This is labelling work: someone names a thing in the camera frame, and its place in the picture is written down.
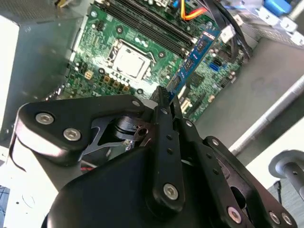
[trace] blue component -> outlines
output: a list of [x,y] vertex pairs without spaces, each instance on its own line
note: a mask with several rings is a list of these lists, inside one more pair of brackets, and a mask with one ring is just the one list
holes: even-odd
[[173,7],[174,8],[178,8],[179,6],[179,0],[176,0],[174,3],[173,3]]
[[217,40],[219,35],[220,31],[218,30],[207,30],[204,31],[203,34],[200,36],[193,50],[188,54],[187,59],[185,59],[179,70],[176,72],[176,74],[173,76],[173,78],[167,85],[170,102],[173,100],[175,95],[181,90],[181,88],[183,88],[183,86],[186,84],[187,79],[194,73],[195,69],[201,63],[201,61],[208,53],[210,47]]
[[216,64],[214,64],[214,63],[210,63],[210,65],[209,65],[209,67],[212,69],[212,70],[214,70],[214,71],[219,71],[219,66],[217,66]]
[[292,6],[285,0],[265,0],[264,7],[277,17],[289,13],[292,9]]

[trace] ram slot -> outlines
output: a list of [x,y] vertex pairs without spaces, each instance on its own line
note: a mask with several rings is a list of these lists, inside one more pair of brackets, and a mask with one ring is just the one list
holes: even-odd
[[180,28],[177,28],[175,25],[167,22],[159,15],[149,11],[144,6],[140,5],[135,1],[130,0],[116,0],[117,2],[123,4],[124,6],[128,7],[129,9],[133,10],[134,12],[138,13],[139,15],[144,16],[148,21],[157,25],[161,29],[169,32],[172,36],[176,37],[177,39],[187,43],[188,46],[191,46],[193,37],[186,34],[185,32],[181,31]]
[[146,24],[143,24],[141,21],[136,20],[133,17],[130,17],[130,15],[128,15],[125,11],[121,10],[116,5],[112,4],[110,7],[106,8],[106,12],[111,14],[113,17],[120,20],[121,22],[127,24],[128,26],[138,30],[148,38],[152,39],[159,45],[175,53],[181,58],[186,57],[183,47],[173,42],[171,39],[164,37],[162,34],[159,33],[159,31],[148,27]]

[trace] gray metal panel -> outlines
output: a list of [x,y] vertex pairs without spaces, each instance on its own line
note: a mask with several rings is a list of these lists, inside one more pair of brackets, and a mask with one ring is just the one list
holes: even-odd
[[201,137],[230,147],[304,74],[303,59],[302,50],[262,39],[236,82],[196,122]]
[[[299,194],[293,188],[291,183],[287,179],[282,179],[282,204],[283,207],[294,217],[297,222],[298,228],[304,228],[304,202],[301,200]],[[278,199],[277,191],[274,187],[268,189],[268,191]]]
[[23,9],[28,11],[14,8],[18,3],[26,4],[26,0],[0,1],[0,13],[9,15],[9,19],[15,19],[19,25],[12,73],[5,76],[10,77],[10,82],[1,85],[9,86],[9,92],[6,104],[0,104],[6,105],[3,123],[0,123],[0,140],[10,137],[20,106],[45,99],[64,82],[72,46],[82,23],[83,17],[70,9],[54,12],[53,5],[39,3],[41,0],[30,1],[30,9]]

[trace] green circuit board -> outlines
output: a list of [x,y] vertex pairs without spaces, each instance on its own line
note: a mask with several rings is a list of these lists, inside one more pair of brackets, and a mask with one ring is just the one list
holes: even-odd
[[[151,11],[184,30],[195,28],[188,31],[194,37],[198,37],[207,27],[216,29],[216,25],[207,16],[185,23],[180,20],[178,13],[172,15],[157,8],[153,6]],[[229,63],[218,55],[219,51],[226,48],[221,41],[217,41],[188,84],[190,91],[185,100],[187,104],[184,105],[185,101],[182,101],[181,105],[185,117],[192,121],[201,116],[223,85],[234,79],[235,72],[241,66],[242,52],[235,63]],[[214,58],[221,61],[221,67],[216,71],[209,67]],[[148,38],[113,14],[93,5],[74,61],[70,65],[65,89],[59,99],[117,94],[150,98],[158,85],[167,86],[183,61],[180,55],[161,45],[157,39],[154,41]]]

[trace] white sticker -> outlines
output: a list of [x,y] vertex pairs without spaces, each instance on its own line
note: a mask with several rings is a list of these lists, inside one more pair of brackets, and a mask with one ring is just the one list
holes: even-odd
[[287,32],[295,32],[298,28],[298,25],[290,20],[288,17],[283,17],[280,25],[282,28],[284,28]]
[[234,15],[233,18],[239,26],[242,26],[244,24],[242,18],[238,14]]
[[299,46],[303,46],[304,45],[304,36],[299,33],[298,31],[294,32],[294,33],[290,33],[291,37],[291,41],[294,42],[296,45]]
[[271,13],[263,6],[261,6],[261,8],[256,11],[258,13],[258,16],[270,26],[276,25],[280,20],[276,15]]
[[220,34],[220,37],[222,38],[222,41],[224,43],[227,43],[231,38],[235,36],[236,32],[232,25],[228,25],[222,30],[222,33]]
[[207,33],[207,32],[203,32],[203,34],[204,34],[205,36],[209,37],[209,38],[212,39],[212,40],[215,39],[215,36],[213,36],[213,35],[211,35],[211,34],[209,34],[209,33]]

